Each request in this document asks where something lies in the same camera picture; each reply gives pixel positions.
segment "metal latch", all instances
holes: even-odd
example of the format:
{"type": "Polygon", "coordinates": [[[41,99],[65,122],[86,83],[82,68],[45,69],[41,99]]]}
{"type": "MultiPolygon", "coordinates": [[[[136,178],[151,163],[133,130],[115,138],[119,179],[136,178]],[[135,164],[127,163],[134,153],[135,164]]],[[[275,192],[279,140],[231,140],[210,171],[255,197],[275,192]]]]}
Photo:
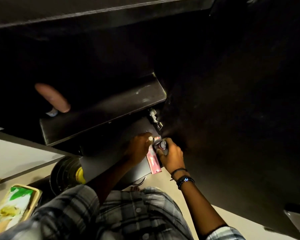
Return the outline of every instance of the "metal latch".
{"type": "Polygon", "coordinates": [[[153,108],[149,109],[149,114],[150,114],[150,117],[151,117],[151,119],[152,119],[152,122],[157,124],[158,130],[161,130],[162,127],[163,127],[163,125],[162,125],[161,122],[159,122],[159,121],[157,120],[157,117],[156,117],[157,112],[156,112],[156,110],[153,109],[153,108]]]}

